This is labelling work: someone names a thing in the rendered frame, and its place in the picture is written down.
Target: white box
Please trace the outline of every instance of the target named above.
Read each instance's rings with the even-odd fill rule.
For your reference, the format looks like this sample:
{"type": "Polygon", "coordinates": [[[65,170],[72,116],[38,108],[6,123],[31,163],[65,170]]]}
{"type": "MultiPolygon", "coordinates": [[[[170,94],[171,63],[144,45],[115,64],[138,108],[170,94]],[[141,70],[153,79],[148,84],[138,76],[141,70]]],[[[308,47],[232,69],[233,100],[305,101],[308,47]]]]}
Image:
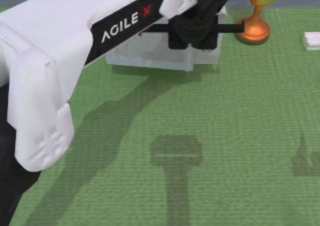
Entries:
{"type": "MultiPolygon", "coordinates": [[[[218,13],[219,24],[226,22],[227,12],[224,6],[218,13]]],[[[160,19],[156,24],[167,24],[160,19]]],[[[168,48],[167,33],[142,33],[133,36],[105,54],[110,65],[133,66],[166,70],[192,71],[196,65],[217,64],[221,51],[223,33],[219,33],[217,48],[206,52],[189,46],[186,50],[168,48]]]]}

